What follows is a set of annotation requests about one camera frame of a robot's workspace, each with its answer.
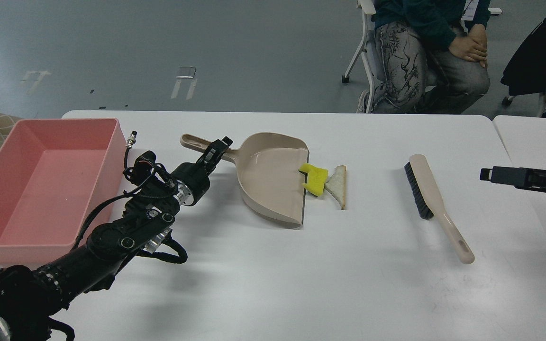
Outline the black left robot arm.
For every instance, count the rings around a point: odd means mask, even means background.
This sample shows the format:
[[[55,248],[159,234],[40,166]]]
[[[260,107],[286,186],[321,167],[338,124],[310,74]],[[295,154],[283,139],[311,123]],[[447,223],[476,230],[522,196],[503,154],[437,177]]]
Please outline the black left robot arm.
[[[74,329],[53,316],[78,295],[109,289],[136,256],[186,262],[188,253],[171,236],[176,214],[204,196],[231,144],[227,137],[207,143],[196,162],[172,172],[152,151],[141,154],[123,171],[134,190],[93,209],[67,254],[35,270],[0,269],[0,341],[46,341],[53,330],[73,341]]]

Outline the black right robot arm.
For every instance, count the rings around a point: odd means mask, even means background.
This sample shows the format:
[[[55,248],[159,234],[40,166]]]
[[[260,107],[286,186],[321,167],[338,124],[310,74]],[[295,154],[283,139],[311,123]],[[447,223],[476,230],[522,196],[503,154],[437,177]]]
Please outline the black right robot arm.
[[[507,184],[514,188],[546,193],[546,170],[493,166],[482,168],[479,180]]]

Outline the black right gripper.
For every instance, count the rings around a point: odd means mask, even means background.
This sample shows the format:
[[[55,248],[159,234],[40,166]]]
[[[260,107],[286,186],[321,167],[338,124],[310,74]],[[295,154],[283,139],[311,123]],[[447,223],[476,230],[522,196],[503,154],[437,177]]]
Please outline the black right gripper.
[[[546,193],[546,170],[493,166],[480,170],[480,180]]]

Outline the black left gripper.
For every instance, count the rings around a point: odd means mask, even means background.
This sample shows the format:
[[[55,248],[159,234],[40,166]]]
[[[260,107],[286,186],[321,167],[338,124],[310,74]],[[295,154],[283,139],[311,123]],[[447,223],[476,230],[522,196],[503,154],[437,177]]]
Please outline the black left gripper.
[[[171,172],[171,177],[178,184],[179,203],[184,206],[195,205],[210,188],[209,176],[233,141],[225,136],[221,142],[211,142],[200,161],[184,162]]]

